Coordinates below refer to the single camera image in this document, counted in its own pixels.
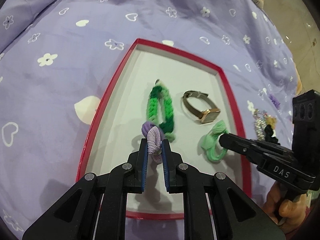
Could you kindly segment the person's right hand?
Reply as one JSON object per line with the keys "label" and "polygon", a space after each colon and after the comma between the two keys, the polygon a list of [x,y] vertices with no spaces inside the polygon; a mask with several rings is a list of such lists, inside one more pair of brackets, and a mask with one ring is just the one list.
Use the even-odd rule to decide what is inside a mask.
{"label": "person's right hand", "polygon": [[286,219],[285,223],[280,226],[284,233],[291,233],[298,229],[304,222],[307,216],[307,196],[300,196],[298,202],[290,200],[282,201],[280,207],[277,207],[281,199],[279,184],[275,182],[267,194],[266,202],[262,210],[275,222],[278,223],[274,212],[277,210],[279,215]]}

